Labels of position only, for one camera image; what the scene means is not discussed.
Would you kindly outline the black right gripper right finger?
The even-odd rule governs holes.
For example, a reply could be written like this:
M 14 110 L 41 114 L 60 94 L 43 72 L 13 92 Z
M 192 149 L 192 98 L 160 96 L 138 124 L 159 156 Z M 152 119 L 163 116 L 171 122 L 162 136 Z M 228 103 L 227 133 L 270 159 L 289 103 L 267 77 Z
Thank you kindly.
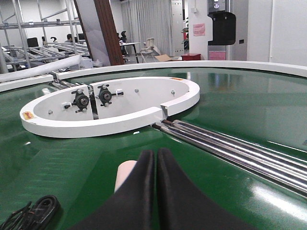
M 167 148 L 160 148 L 157 153 L 156 186 L 162 230 L 253 229 L 205 195 Z

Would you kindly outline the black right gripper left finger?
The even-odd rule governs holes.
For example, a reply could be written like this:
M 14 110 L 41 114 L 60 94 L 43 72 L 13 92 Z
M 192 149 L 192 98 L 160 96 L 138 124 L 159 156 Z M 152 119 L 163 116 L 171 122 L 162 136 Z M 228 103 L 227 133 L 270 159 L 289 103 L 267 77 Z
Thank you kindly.
M 154 152 L 141 152 L 119 189 L 71 230 L 150 230 L 154 198 Z

